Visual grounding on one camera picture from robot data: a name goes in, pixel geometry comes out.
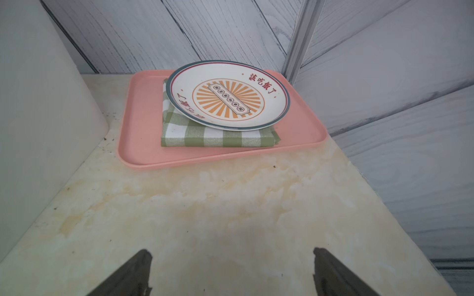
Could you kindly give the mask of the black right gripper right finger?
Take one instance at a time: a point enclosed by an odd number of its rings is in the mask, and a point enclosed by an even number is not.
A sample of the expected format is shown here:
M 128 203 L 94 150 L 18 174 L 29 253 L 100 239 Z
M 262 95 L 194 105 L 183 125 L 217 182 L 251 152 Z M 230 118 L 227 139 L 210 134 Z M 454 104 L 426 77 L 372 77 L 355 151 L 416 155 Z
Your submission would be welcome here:
M 379 296 L 327 249 L 316 247 L 313 279 L 318 296 Z

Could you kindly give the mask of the white drawer cabinet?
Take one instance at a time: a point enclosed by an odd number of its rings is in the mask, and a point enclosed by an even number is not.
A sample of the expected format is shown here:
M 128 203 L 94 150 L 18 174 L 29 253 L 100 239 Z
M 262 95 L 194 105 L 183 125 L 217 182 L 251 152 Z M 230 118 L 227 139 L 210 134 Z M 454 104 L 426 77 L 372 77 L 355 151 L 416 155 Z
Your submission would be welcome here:
M 2 1 L 2 257 L 108 130 L 41 3 Z

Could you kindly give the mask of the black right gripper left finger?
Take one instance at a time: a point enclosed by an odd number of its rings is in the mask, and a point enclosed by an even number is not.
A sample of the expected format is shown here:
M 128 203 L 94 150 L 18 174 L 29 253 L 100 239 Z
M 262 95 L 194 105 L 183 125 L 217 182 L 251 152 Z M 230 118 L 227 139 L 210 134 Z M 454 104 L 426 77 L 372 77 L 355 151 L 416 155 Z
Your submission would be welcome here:
M 153 256 L 142 249 L 113 272 L 89 296 L 149 296 L 151 263 Z

